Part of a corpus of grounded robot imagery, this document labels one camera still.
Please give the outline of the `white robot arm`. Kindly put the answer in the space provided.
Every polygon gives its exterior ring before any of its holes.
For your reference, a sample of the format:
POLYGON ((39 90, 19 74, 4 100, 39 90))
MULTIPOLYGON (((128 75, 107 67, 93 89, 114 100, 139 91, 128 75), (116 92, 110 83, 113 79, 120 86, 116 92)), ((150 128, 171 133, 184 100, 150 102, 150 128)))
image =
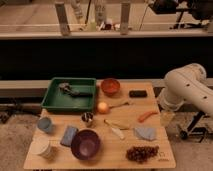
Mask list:
POLYGON ((164 88, 157 101, 167 111, 177 111, 185 101, 193 104, 198 110, 213 116, 213 90, 204 81, 205 68, 192 63, 169 71, 164 77, 164 88))

